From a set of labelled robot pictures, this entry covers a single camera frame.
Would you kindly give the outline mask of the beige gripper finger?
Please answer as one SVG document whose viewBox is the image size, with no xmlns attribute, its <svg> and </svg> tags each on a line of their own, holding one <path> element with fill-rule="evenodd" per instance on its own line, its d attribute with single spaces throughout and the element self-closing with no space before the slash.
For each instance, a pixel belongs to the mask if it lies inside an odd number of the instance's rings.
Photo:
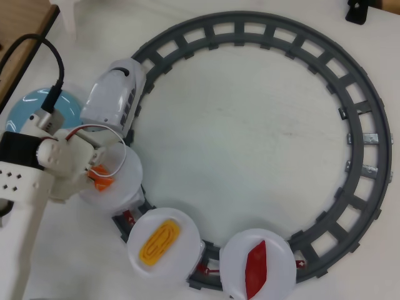
<svg viewBox="0 0 400 300">
<path fill-rule="evenodd" d="M 92 166 L 98 166 L 103 163 L 108 147 L 102 146 L 94 149 L 92 154 Z"/>
</svg>

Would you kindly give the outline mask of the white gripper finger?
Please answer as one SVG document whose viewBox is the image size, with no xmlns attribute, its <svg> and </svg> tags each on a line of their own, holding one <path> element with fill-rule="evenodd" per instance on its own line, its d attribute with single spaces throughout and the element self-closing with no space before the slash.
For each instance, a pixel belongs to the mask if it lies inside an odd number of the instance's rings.
<svg viewBox="0 0 400 300">
<path fill-rule="evenodd" d="M 63 203 L 73 195 L 90 189 L 93 186 L 93 182 L 86 173 L 73 177 L 56 177 L 49 194 L 49 199 L 54 202 Z"/>
</svg>

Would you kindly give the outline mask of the white printed gripper body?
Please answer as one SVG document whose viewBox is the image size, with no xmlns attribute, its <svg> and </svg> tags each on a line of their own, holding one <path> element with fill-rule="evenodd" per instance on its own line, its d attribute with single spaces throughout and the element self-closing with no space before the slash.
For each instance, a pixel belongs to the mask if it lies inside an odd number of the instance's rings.
<svg viewBox="0 0 400 300">
<path fill-rule="evenodd" d="M 53 175 L 86 174 L 94 147 L 80 137 L 42 137 L 36 150 L 40 166 Z"/>
</svg>

